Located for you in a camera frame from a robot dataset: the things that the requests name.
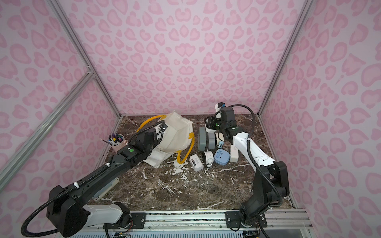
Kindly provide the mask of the white canvas tote bag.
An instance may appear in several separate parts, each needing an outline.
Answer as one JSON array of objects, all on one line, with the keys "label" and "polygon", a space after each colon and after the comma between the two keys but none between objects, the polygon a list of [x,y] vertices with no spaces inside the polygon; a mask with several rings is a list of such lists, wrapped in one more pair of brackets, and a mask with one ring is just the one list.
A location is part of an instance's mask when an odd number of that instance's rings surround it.
[{"label": "white canvas tote bag", "polygon": [[155,119],[164,120],[167,128],[163,140],[153,149],[145,162],[158,168],[163,161],[176,153],[177,163],[185,163],[195,142],[193,122],[173,111],[166,115],[158,115],[147,119],[140,125],[137,132]]}]

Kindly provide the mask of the white round alarm clock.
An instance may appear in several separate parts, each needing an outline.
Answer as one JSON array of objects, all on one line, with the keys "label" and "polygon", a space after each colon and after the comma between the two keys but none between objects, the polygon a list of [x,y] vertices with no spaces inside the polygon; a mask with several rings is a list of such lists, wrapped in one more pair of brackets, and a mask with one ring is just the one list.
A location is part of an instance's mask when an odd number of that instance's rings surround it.
[{"label": "white round alarm clock", "polygon": [[211,151],[203,151],[202,154],[205,165],[210,168],[214,162],[214,155]]}]

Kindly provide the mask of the light blue alarm clock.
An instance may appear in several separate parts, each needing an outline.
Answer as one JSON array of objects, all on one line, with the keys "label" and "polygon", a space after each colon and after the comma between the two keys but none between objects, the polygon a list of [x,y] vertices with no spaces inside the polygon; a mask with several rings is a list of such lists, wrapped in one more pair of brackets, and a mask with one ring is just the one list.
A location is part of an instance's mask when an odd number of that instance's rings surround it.
[{"label": "light blue alarm clock", "polygon": [[230,153],[224,149],[216,150],[214,154],[214,162],[218,165],[225,166],[230,161]]}]

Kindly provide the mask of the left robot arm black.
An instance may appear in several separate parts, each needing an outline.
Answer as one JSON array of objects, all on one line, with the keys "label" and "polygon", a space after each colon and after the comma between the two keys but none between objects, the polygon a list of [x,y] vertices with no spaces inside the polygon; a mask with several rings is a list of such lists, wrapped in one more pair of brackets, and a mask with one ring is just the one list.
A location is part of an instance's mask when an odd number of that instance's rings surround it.
[{"label": "left robot arm black", "polygon": [[47,218],[65,238],[78,233],[86,226],[109,224],[125,228],[130,225],[130,210],[120,202],[112,205],[105,215],[85,208],[87,202],[113,179],[135,167],[151,155],[163,140],[168,126],[164,121],[134,134],[128,144],[120,149],[109,162],[66,187],[60,185],[49,193],[50,205]]}]

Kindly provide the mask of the white square alarm clock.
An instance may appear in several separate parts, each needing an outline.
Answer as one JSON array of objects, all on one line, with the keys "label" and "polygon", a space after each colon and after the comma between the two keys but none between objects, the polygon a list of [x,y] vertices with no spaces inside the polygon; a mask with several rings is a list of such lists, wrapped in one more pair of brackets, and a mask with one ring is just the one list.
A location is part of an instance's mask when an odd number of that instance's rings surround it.
[{"label": "white square alarm clock", "polygon": [[234,145],[230,146],[230,162],[237,163],[239,160],[239,150]]}]

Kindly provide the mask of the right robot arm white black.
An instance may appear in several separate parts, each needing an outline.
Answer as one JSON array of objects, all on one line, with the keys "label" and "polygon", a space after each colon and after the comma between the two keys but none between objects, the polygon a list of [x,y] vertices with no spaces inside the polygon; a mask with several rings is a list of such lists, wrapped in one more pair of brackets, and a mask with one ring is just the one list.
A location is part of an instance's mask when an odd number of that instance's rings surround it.
[{"label": "right robot arm white black", "polygon": [[275,161],[263,152],[252,140],[255,129],[255,119],[250,130],[237,124],[235,107],[247,109],[252,117],[255,114],[246,105],[235,104],[226,106],[220,102],[215,105],[216,113],[204,119],[207,131],[217,132],[252,165],[255,171],[253,181],[253,195],[243,202],[239,209],[239,221],[243,226],[259,226],[265,221],[265,212],[283,205],[283,199],[289,196],[289,179],[287,166],[282,161]]}]

